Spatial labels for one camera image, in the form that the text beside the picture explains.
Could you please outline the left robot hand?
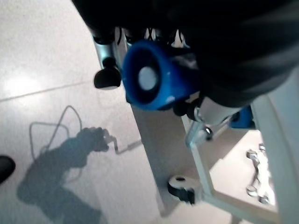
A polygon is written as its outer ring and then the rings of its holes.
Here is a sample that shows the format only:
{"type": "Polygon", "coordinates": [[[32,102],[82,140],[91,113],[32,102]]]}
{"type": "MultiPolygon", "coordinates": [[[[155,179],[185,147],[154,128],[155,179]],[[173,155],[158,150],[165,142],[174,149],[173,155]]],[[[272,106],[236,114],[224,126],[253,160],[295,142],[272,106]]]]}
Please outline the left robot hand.
{"type": "Polygon", "coordinates": [[[299,64],[296,0],[76,0],[91,32],[125,28],[179,28],[201,69],[207,96],[201,115],[218,123],[229,108],[251,103],[280,86],[299,64]]]}

